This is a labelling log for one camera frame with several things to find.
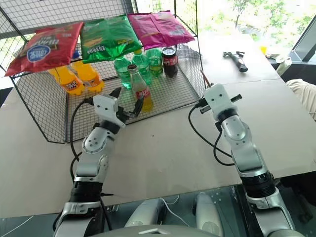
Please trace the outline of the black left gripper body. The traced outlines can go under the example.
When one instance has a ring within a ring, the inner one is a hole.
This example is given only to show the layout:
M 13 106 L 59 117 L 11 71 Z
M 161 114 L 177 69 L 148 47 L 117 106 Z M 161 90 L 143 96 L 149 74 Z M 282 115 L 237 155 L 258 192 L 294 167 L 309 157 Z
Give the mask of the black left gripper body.
M 125 111 L 124 108 L 121 107 L 121 106 L 118 107 L 118 111 L 117 111 L 116 115 L 117 115 L 117 118 L 118 118 L 121 122 L 123 122 L 124 124 L 126 124 L 126 122 L 127 122 L 129 119 L 135 118 L 135 114 L 134 114 L 134 113 Z

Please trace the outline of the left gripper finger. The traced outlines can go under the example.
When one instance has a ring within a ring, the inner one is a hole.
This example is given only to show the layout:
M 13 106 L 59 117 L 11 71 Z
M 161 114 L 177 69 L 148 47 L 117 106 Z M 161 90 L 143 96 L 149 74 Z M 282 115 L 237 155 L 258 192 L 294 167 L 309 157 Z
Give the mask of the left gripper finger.
M 111 99 L 118 99 L 121 92 L 121 87 L 115 88 L 108 96 Z
M 143 108 L 143 104 L 144 104 L 144 95 L 142 95 L 139 99 L 137 99 L 137 101 L 135 102 L 134 105 L 134 110 L 133 110 L 133 114 L 137 117 L 140 112 L 142 111 Z

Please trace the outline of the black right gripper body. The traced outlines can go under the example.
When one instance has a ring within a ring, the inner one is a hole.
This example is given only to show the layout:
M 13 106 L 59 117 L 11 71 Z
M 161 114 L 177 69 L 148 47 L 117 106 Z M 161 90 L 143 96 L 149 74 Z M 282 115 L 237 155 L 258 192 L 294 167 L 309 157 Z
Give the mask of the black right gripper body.
M 241 94 L 238 94 L 237 96 L 231 98 L 231 102 L 234 103 L 238 100 L 242 99 L 242 95 Z M 201 114 L 204 114 L 206 113 L 207 111 L 211 110 L 211 107 L 208 105 L 208 106 L 204 106 L 200 109 L 200 113 Z

